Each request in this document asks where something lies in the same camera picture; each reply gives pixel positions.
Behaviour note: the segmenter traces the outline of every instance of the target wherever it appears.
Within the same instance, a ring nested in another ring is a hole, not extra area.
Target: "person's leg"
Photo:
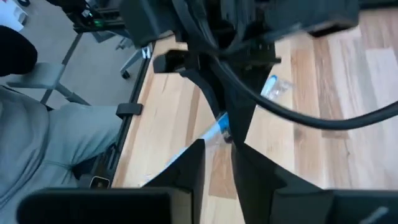
[[[69,103],[50,111],[47,159],[72,168],[107,150],[115,142],[121,125],[116,109]]]
[[[36,48],[22,34],[0,26],[0,77],[29,73],[36,62]]]
[[[17,224],[17,208],[21,200],[32,192],[47,187],[76,188],[77,180],[66,167],[43,162],[32,178],[0,210],[0,224]]]

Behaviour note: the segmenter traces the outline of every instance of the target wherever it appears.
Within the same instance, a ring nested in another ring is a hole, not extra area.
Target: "gray office chair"
[[[60,83],[65,66],[56,63],[37,63],[33,71],[27,75],[13,75],[6,82],[13,88],[34,88],[45,90],[56,90],[69,102],[90,105],[80,96],[68,90]]]

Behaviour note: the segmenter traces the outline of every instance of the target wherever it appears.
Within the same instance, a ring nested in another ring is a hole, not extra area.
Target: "gray pants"
[[[35,190],[46,187],[77,187],[71,169],[104,152],[114,143],[121,125],[115,106],[83,106],[70,103],[50,111],[49,144],[43,163],[30,181],[8,201],[2,215],[6,223],[16,222],[19,202]]]

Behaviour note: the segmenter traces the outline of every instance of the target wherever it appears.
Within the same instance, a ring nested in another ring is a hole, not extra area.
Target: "chair leg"
[[[142,57],[141,50],[137,49],[134,54],[127,60],[127,62],[122,66],[120,69],[120,74],[122,75],[123,78],[129,78],[129,76],[126,76],[125,73],[127,69],[136,63],[140,58]]]
[[[80,96],[78,96],[75,93],[72,93],[70,90],[68,90],[61,83],[57,84],[57,86],[55,87],[55,90],[60,92],[69,102],[79,103],[81,105],[90,105],[85,100],[83,100]]]

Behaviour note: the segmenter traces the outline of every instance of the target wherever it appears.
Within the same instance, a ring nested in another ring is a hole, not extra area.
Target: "clear plastic bag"
[[[293,88],[293,83],[281,79],[279,77],[277,77],[276,75],[271,75],[262,91],[261,91],[261,95],[263,97],[266,97],[269,100],[272,101],[276,101],[278,99],[278,97],[280,97],[281,95],[283,95],[287,90],[290,90]]]

